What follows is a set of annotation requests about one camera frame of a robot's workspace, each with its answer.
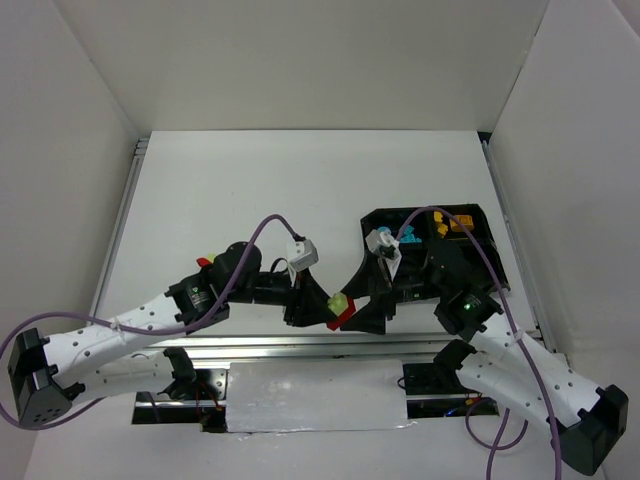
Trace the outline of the orange lego plate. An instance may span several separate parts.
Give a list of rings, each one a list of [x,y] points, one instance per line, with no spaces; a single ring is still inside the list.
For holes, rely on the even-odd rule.
[[[475,228],[473,216],[467,214],[455,215],[449,223],[453,232],[464,232],[465,230],[471,232]]]

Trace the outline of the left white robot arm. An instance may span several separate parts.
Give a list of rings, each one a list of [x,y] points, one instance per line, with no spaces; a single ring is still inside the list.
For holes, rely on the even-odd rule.
[[[183,338],[228,319],[233,303],[280,306],[292,327],[329,324],[336,318],[328,294],[310,268],[318,255],[310,241],[292,244],[281,271],[261,268],[260,250],[237,242],[198,261],[197,273],[152,300],[109,320],[43,336],[27,321],[13,340],[8,375],[15,425],[41,430],[62,424],[78,403],[130,391],[171,398],[192,392],[197,373],[186,351],[169,347],[147,355],[146,347]]]

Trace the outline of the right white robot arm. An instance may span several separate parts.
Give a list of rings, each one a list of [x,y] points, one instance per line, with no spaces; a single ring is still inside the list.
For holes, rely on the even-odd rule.
[[[580,375],[520,329],[492,297],[484,254],[470,260],[459,243],[438,240],[416,261],[397,241],[378,239],[367,242],[359,272],[382,311],[355,313],[344,330],[382,334],[397,303],[437,299],[434,314],[454,337],[437,363],[549,434],[555,457],[574,471],[594,475],[625,433],[627,394]]]

